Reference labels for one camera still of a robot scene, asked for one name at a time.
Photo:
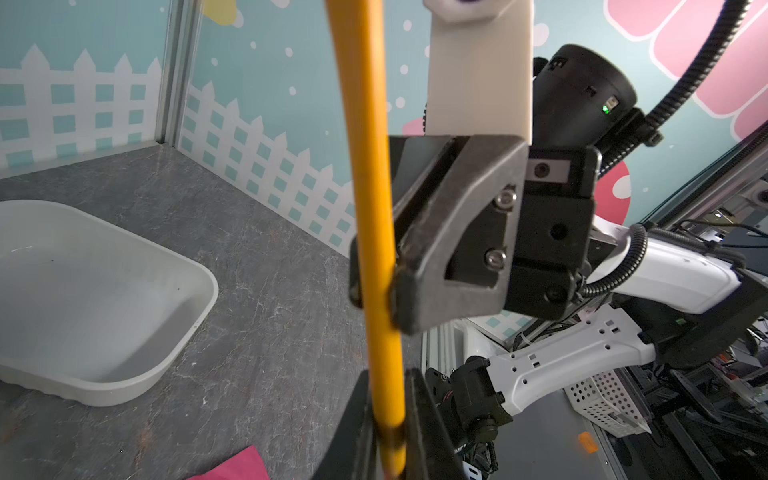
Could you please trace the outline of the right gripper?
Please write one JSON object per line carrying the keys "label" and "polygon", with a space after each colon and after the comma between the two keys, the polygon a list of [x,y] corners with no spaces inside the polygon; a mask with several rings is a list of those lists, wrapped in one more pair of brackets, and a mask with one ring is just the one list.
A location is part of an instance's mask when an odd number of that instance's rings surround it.
{"label": "right gripper", "polygon": [[390,136],[389,153],[401,332],[503,306],[565,315],[596,210],[597,149],[532,148],[528,159],[517,136]]}

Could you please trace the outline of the pink paper napkin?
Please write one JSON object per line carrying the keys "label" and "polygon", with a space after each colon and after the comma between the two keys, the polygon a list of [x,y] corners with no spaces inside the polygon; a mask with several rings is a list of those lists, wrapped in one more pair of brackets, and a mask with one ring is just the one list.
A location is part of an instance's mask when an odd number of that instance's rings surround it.
{"label": "pink paper napkin", "polygon": [[269,480],[264,461],[254,446],[249,446],[212,470],[189,480]]}

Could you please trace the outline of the orange chopstick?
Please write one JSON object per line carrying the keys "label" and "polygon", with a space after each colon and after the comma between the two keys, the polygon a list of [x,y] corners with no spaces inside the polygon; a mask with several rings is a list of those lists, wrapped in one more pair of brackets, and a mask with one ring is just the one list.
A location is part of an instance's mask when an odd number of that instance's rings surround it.
{"label": "orange chopstick", "polygon": [[391,307],[395,269],[386,109],[384,12],[380,1],[329,1],[349,145],[361,293],[380,461],[388,479],[405,471],[405,380]]}

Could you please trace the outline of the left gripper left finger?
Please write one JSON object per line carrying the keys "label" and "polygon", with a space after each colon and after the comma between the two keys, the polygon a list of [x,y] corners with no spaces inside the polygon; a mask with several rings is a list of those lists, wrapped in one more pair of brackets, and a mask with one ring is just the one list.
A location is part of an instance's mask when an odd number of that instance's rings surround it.
{"label": "left gripper left finger", "polygon": [[375,421],[369,383],[369,372],[364,370],[312,480],[375,478]]}

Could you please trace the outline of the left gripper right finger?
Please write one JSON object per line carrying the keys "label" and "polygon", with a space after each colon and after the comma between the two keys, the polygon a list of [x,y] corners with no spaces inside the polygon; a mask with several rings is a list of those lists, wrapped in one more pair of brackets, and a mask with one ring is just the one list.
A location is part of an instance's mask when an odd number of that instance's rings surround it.
{"label": "left gripper right finger", "polygon": [[405,373],[407,480],[466,480],[420,370]]}

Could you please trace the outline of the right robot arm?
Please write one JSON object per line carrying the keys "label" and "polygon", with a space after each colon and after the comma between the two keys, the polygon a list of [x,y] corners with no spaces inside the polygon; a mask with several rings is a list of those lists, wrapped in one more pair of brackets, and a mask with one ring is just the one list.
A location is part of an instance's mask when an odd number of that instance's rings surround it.
{"label": "right robot arm", "polygon": [[[430,1],[423,136],[390,136],[383,5],[326,8],[342,85],[357,233],[350,297],[365,315],[369,426],[388,468],[406,451],[452,454],[538,399],[606,370],[661,358],[690,369],[767,307],[767,289],[717,246],[599,217],[599,178],[693,94],[748,10],[727,1],[691,65],[643,114],[613,65],[573,45],[538,67],[529,1]],[[503,310],[563,320],[611,293],[684,317],[644,341],[621,310],[519,352],[471,359],[445,397],[404,369],[401,338]]]}

